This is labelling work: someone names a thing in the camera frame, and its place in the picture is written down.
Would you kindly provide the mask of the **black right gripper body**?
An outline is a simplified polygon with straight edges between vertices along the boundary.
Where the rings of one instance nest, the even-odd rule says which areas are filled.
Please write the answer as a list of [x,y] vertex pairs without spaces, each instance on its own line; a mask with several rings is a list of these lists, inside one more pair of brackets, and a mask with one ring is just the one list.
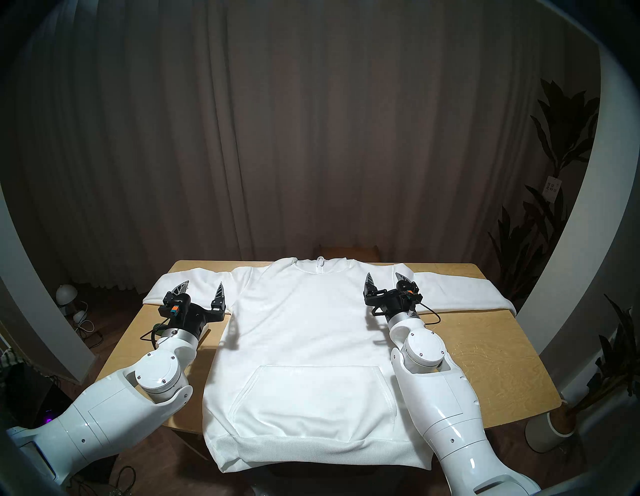
[[372,299],[365,299],[368,307],[373,307],[374,317],[393,318],[401,312],[415,312],[415,306],[421,303],[421,294],[417,292],[378,292]]

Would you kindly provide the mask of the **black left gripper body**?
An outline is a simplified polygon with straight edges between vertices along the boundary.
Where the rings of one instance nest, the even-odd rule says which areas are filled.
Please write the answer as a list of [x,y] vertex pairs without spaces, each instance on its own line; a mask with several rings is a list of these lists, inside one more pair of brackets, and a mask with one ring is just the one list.
[[192,334],[198,341],[209,323],[221,322],[225,316],[225,314],[212,313],[211,309],[207,310],[196,303],[191,303],[191,300],[190,305],[177,306],[177,308],[173,310],[173,328]]

